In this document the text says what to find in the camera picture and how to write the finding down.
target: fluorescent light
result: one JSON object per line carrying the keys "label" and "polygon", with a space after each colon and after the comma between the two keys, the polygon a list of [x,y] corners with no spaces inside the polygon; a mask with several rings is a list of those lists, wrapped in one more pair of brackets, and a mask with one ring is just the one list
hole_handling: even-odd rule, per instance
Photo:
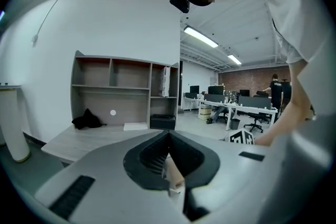
{"label": "fluorescent light", "polygon": [[0,12],[0,20],[2,19],[2,17],[4,17],[4,15],[5,15],[5,12],[4,12],[4,11],[1,11],[1,12]]}
{"label": "fluorescent light", "polygon": [[233,62],[235,62],[237,65],[241,65],[242,63],[233,55],[229,55],[228,58],[230,58]]}
{"label": "fluorescent light", "polygon": [[193,36],[193,37],[195,37],[195,38],[198,38],[199,40],[203,41],[204,43],[207,43],[208,45],[210,45],[213,48],[216,48],[218,46],[218,44],[216,42],[212,41],[211,39],[204,36],[202,33],[198,32],[194,28],[191,28],[190,26],[187,26],[184,29],[184,32]]}

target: brick wall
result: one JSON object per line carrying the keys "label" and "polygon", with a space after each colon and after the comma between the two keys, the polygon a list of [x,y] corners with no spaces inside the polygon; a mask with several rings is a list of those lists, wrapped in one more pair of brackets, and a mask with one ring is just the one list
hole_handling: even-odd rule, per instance
{"label": "brick wall", "polygon": [[290,82],[288,66],[220,73],[218,82],[225,85],[225,90],[250,90],[250,96],[254,96],[257,91],[262,91],[269,86],[274,73],[278,74],[280,82],[282,79]]}

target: hand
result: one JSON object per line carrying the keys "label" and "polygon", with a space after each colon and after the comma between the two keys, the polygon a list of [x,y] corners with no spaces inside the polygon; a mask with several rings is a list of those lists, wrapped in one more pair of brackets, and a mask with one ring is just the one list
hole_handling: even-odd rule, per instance
{"label": "hand", "polygon": [[264,134],[254,140],[255,145],[270,146],[273,142],[274,136],[271,134]]}

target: ceiling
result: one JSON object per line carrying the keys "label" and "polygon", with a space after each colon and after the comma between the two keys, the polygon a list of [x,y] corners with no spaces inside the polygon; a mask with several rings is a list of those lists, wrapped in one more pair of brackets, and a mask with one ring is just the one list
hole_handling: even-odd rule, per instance
{"label": "ceiling", "polygon": [[[33,0],[13,0],[20,6]],[[8,9],[6,17],[15,17],[18,9]],[[188,14],[181,13],[181,60],[226,72],[238,69],[284,65],[272,29],[271,16],[265,0],[228,0],[206,7],[191,4]],[[211,37],[219,46],[209,45],[183,32],[186,25]],[[232,62],[233,54],[242,62]]]}

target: trash can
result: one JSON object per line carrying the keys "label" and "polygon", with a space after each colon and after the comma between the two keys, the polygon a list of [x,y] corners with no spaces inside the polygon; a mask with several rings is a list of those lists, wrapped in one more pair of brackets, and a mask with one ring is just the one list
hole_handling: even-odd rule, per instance
{"label": "trash can", "polygon": [[232,119],[230,122],[230,129],[237,130],[239,127],[240,120],[239,119]]}

